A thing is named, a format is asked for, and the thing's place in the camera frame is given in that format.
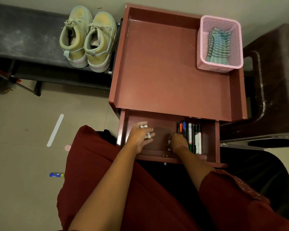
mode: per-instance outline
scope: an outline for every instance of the shoe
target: shoe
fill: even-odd
[[[69,19],[64,23],[65,26],[60,35],[60,46],[64,51],[63,55],[73,67],[83,68],[88,65],[83,44],[91,23],[92,15],[83,6],[74,7]]]
[[[101,11],[89,24],[84,49],[88,63],[94,72],[104,72],[109,68],[113,44],[116,40],[117,25],[113,17]]]

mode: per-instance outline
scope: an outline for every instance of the maroon kurta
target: maroon kurta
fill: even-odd
[[[65,182],[58,195],[58,214],[67,230],[78,210],[100,182],[119,148],[88,126],[81,127],[68,154]],[[217,170],[208,174],[199,196],[218,230],[289,230],[266,198],[240,179]],[[124,209],[121,230],[201,230],[182,205],[137,162]]]

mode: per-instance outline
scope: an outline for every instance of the bracelet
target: bracelet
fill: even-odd
[[[174,149],[173,149],[173,153],[175,153],[174,151],[178,148],[178,147],[185,147],[187,150],[189,150],[186,146],[184,146],[184,145],[178,145],[178,146],[176,146]]]

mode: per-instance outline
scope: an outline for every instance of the floor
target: floor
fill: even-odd
[[[33,88],[35,82],[23,80]],[[16,88],[0,95],[0,230],[59,230],[56,202],[68,152],[64,147],[82,125],[116,136],[119,120],[109,93],[74,86],[44,84],[42,96]],[[60,116],[63,121],[46,147]],[[289,148],[269,149],[289,171]]]

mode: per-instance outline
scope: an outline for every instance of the red sleeve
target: red sleeve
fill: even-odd
[[[219,231],[289,231],[289,221],[272,210],[267,198],[224,170],[203,179],[199,197]]]

